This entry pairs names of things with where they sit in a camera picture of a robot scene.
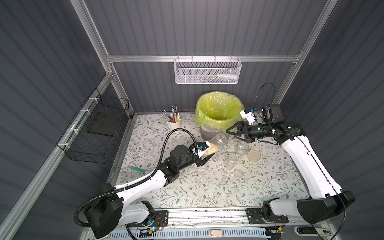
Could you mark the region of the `oatmeal jar with beige lid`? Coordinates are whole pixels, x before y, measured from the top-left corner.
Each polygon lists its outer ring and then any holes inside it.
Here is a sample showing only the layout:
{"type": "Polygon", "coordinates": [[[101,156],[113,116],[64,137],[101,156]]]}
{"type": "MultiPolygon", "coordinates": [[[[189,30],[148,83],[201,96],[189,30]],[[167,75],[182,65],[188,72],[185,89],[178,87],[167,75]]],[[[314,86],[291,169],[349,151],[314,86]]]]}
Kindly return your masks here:
{"type": "Polygon", "coordinates": [[[235,152],[239,156],[244,156],[249,151],[249,144],[243,141],[237,141],[235,152]]]}

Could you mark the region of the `beige jar lid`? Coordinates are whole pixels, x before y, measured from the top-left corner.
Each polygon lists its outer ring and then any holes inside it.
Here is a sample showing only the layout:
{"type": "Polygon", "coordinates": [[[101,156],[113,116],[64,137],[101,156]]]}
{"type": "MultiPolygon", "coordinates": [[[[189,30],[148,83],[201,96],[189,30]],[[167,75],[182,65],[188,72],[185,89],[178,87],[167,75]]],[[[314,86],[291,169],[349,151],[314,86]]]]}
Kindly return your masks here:
{"type": "Polygon", "coordinates": [[[261,154],[256,150],[249,150],[247,152],[247,159],[255,163],[261,159],[261,154]]]}

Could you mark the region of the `glass oatmeal jar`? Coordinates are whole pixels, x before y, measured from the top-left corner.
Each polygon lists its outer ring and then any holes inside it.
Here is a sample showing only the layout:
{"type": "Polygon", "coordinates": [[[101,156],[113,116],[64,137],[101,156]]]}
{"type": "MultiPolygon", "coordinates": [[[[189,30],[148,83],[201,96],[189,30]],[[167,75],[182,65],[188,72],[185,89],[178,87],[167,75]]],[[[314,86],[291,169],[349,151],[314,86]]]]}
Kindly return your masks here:
{"type": "Polygon", "coordinates": [[[228,136],[225,133],[218,133],[209,140],[211,147],[205,152],[206,156],[221,151],[228,143],[228,136]]]}
{"type": "Polygon", "coordinates": [[[233,170],[237,160],[238,158],[235,154],[229,154],[225,162],[225,168],[229,171],[233,170]]]}

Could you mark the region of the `clear plastic jar lid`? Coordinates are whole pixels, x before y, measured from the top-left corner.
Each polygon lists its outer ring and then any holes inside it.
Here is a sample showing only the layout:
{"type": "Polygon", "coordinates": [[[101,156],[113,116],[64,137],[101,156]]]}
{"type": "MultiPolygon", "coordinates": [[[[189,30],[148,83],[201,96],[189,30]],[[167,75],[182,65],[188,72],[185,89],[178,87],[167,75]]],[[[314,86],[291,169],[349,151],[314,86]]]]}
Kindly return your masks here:
{"type": "Polygon", "coordinates": [[[241,179],[241,178],[243,178],[244,175],[245,175],[244,171],[241,170],[241,169],[234,169],[233,173],[234,173],[234,177],[235,177],[236,179],[241,179]]]}

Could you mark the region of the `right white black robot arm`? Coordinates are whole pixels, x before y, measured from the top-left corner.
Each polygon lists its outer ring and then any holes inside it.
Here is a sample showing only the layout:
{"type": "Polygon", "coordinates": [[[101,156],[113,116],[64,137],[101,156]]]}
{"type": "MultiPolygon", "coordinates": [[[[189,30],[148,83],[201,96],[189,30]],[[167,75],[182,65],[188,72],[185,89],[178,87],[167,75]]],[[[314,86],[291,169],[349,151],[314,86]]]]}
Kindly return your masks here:
{"type": "Polygon", "coordinates": [[[350,191],[344,191],[324,167],[300,124],[288,122],[282,115],[280,105],[263,110],[262,123],[255,120],[256,111],[241,112],[243,120],[226,129],[226,133],[246,143],[262,138],[273,138],[290,155],[299,175],[306,185],[307,199],[283,199],[265,201],[261,216],[271,223],[280,216],[301,217],[309,224],[316,224],[340,214],[356,198],[350,191]]]}

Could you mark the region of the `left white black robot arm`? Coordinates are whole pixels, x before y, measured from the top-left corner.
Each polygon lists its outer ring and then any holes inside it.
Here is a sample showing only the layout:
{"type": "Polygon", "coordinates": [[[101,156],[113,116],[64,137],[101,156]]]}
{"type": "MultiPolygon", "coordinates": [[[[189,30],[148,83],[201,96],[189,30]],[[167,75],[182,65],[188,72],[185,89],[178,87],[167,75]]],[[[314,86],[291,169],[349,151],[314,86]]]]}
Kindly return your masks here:
{"type": "Polygon", "coordinates": [[[110,184],[102,188],[103,193],[112,194],[101,197],[86,206],[84,214],[95,238],[102,239],[119,225],[142,225],[157,227],[155,222],[157,212],[148,201],[136,203],[144,195],[161,189],[179,176],[185,168],[196,165],[201,167],[215,154],[215,145],[199,142],[195,148],[178,145],[171,151],[159,166],[159,169],[134,181],[130,188],[128,184],[112,187],[110,184]]]}

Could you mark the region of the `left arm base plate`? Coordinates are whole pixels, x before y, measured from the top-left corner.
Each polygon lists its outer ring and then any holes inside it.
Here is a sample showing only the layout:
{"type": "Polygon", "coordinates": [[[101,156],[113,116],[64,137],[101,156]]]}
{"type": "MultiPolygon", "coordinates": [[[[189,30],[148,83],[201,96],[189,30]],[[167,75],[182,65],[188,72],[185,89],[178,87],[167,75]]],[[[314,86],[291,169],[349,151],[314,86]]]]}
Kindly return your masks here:
{"type": "Polygon", "coordinates": [[[155,211],[142,223],[132,223],[129,227],[166,227],[168,225],[169,211],[155,211]]]}

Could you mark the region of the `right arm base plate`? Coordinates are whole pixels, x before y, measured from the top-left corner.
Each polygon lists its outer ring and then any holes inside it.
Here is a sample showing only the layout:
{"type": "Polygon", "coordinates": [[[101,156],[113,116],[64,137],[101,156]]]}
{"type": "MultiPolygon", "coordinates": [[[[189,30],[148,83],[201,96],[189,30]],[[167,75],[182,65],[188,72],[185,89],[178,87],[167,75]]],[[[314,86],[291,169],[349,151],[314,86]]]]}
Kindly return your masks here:
{"type": "Polygon", "coordinates": [[[276,216],[264,208],[247,208],[246,215],[249,224],[287,224],[287,216],[276,216]]]}

